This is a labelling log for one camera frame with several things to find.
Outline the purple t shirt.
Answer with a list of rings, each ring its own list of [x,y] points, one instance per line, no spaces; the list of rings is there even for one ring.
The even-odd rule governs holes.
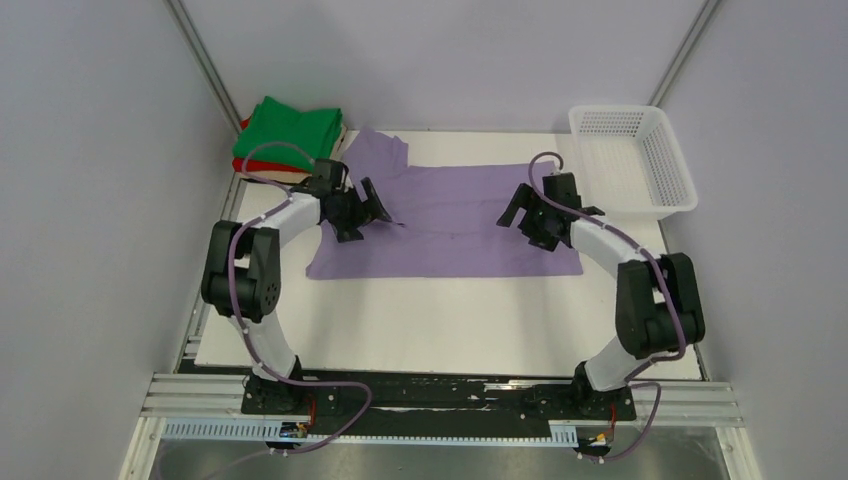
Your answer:
[[[306,268],[311,280],[579,276],[577,252],[546,252],[517,227],[496,222],[531,158],[549,144],[526,136],[449,133],[444,144],[360,130],[342,160],[357,180],[371,179],[390,222],[364,227],[340,243],[323,224]]]

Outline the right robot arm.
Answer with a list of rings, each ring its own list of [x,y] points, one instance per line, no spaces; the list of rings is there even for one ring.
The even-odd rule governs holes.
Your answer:
[[[684,253],[653,254],[615,226],[602,210],[585,206],[573,174],[543,178],[541,188],[520,184],[500,227],[516,226],[530,245],[553,252],[559,245],[582,253],[615,281],[615,335],[576,375],[571,403],[596,417],[618,390],[656,363],[682,358],[703,340],[706,325],[694,264]]]

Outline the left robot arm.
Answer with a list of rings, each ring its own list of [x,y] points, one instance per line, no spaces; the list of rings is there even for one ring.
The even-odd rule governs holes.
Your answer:
[[[349,178],[349,167],[318,159],[313,174],[297,185],[277,183],[280,204],[244,221],[220,220],[211,230],[200,294],[227,318],[251,359],[253,378],[269,386],[268,400],[283,413],[298,411],[311,382],[302,377],[297,354],[276,317],[282,295],[281,252],[321,224],[339,243],[360,241],[362,228],[391,222],[371,178]]]

